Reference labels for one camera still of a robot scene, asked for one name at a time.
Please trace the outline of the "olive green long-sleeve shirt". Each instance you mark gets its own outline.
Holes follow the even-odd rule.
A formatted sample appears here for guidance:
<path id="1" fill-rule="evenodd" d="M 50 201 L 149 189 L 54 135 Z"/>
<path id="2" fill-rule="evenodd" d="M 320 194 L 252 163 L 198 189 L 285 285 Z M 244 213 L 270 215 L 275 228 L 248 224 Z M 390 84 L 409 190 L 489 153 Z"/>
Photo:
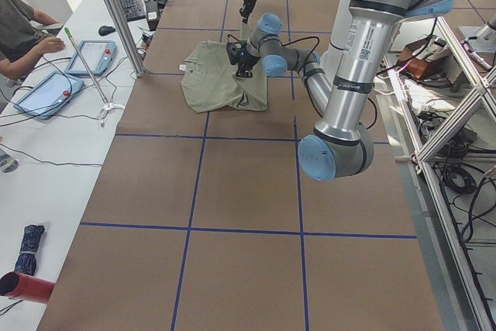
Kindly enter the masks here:
<path id="1" fill-rule="evenodd" d="M 251 78 L 235 76 L 237 66 L 229 62 L 226 45 L 211 40 L 200 42 L 184 60 L 181 81 L 185 101 L 197 113 L 224 106 L 238 110 L 267 109 L 267 76 L 261 64 Z"/>

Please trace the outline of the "black keyboard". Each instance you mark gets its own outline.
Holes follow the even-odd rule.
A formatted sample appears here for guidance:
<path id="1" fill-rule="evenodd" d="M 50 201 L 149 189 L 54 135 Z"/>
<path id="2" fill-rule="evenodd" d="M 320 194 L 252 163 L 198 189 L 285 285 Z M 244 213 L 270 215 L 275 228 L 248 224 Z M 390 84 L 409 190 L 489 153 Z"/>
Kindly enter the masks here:
<path id="1" fill-rule="evenodd" d="M 118 0 L 127 22 L 146 18 L 143 0 Z"/>

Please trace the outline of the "black computer mouse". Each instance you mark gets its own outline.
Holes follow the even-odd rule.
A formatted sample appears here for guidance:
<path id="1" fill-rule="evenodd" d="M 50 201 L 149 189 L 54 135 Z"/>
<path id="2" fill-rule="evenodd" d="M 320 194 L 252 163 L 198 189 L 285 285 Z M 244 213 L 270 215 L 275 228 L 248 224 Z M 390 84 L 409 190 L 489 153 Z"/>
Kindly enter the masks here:
<path id="1" fill-rule="evenodd" d="M 115 27 L 113 26 L 100 26 L 98 28 L 98 35 L 99 36 L 107 36 L 111 33 L 115 32 Z"/>

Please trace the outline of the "green tipped grabber stick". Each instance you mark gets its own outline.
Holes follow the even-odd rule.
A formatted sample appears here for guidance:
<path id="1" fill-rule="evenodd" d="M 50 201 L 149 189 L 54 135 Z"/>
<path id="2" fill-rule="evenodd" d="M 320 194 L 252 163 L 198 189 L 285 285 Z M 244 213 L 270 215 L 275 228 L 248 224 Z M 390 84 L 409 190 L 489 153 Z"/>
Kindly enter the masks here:
<path id="1" fill-rule="evenodd" d="M 80 78 L 90 78 L 97 89 L 103 107 L 98 114 L 101 127 L 105 126 L 105 117 L 113 109 L 124 109 L 124 105 L 112 103 L 103 92 L 97 81 L 96 75 L 100 76 L 109 68 L 116 52 L 116 44 L 111 40 L 82 40 L 76 44 L 74 38 L 67 27 L 64 27 L 71 44 L 75 48 L 75 55 L 71 58 L 66 67 L 66 73 Z"/>

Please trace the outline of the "blue teach pendant far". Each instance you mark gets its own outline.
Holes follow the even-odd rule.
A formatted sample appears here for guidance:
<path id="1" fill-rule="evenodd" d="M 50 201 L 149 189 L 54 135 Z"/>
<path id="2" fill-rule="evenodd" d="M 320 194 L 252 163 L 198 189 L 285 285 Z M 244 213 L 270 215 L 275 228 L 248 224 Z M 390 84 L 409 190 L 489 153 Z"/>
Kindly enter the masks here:
<path id="1" fill-rule="evenodd" d="M 116 44 L 111 40 L 82 40 L 78 49 L 93 75 L 99 77 L 110 67 L 115 56 Z M 65 73 L 79 78 L 90 77 L 77 53 L 72 56 Z"/>

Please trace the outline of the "blue teach pendant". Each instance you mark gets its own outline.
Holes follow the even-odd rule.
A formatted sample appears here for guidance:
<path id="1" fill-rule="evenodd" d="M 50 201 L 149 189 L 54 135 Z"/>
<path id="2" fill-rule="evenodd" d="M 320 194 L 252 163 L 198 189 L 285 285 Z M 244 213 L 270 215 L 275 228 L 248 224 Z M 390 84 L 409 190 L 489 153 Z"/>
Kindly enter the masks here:
<path id="1" fill-rule="evenodd" d="M 68 104 L 83 85 L 80 78 L 54 71 L 22 96 L 14 108 L 22 114 L 46 120 Z"/>
<path id="2" fill-rule="evenodd" d="M 116 44 L 111 40 L 82 40 L 78 49 L 93 75 L 99 77 L 110 67 L 115 56 Z M 77 53 L 72 56 L 65 73 L 79 78 L 90 77 Z"/>

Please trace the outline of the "blue teach pendant near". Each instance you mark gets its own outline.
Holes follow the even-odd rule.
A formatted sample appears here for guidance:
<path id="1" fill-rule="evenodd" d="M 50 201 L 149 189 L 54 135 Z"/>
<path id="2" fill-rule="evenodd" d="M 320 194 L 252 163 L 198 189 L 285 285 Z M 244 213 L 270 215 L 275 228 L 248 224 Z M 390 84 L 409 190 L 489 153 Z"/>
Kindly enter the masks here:
<path id="1" fill-rule="evenodd" d="M 80 78 L 54 71 L 22 96 L 14 108 L 22 114 L 46 120 L 68 104 L 83 85 Z"/>

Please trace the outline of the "person in grey shirt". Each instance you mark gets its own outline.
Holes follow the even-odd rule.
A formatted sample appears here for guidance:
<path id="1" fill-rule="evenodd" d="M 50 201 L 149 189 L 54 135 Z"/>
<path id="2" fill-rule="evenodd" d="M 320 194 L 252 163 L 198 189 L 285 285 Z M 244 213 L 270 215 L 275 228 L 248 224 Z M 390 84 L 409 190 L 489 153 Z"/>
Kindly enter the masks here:
<path id="1" fill-rule="evenodd" d="M 58 21 L 22 0 L 1 0 L 1 75 L 25 78 L 47 53 L 65 48 L 62 39 L 37 29 L 32 22 L 52 26 Z"/>

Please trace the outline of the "folded dark blue umbrella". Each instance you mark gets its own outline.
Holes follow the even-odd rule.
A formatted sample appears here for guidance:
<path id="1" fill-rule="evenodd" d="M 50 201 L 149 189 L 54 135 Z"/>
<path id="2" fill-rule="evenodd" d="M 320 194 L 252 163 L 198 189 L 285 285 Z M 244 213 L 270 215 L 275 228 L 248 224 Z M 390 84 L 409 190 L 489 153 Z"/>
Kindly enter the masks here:
<path id="1" fill-rule="evenodd" d="M 31 224 L 24 228 L 14 271 L 31 276 L 35 274 L 37 266 L 36 253 L 44 233 L 45 226 L 43 225 Z"/>

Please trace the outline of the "red cylinder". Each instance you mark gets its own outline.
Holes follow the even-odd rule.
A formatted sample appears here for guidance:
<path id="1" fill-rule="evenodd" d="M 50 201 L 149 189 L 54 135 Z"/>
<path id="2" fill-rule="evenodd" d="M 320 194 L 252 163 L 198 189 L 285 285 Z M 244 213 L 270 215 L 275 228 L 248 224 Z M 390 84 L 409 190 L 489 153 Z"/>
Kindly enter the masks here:
<path id="1" fill-rule="evenodd" d="M 46 304 L 54 286 L 51 281 L 12 271 L 1 277 L 1 296 Z"/>

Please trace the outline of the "aluminium frame post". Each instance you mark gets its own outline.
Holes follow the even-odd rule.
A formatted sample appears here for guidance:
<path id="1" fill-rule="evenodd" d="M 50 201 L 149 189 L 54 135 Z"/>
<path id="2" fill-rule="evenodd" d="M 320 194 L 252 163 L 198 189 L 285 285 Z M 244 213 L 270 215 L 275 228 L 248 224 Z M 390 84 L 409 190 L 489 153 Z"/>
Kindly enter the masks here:
<path id="1" fill-rule="evenodd" d="M 108 12 L 114 22 L 117 33 L 119 34 L 120 40 L 124 47 L 127 57 L 129 58 L 135 75 L 141 78 L 145 73 L 145 67 L 143 66 L 143 60 L 141 59 L 137 47 L 134 43 L 132 33 L 129 29 L 126 17 L 118 0 L 103 0 Z"/>

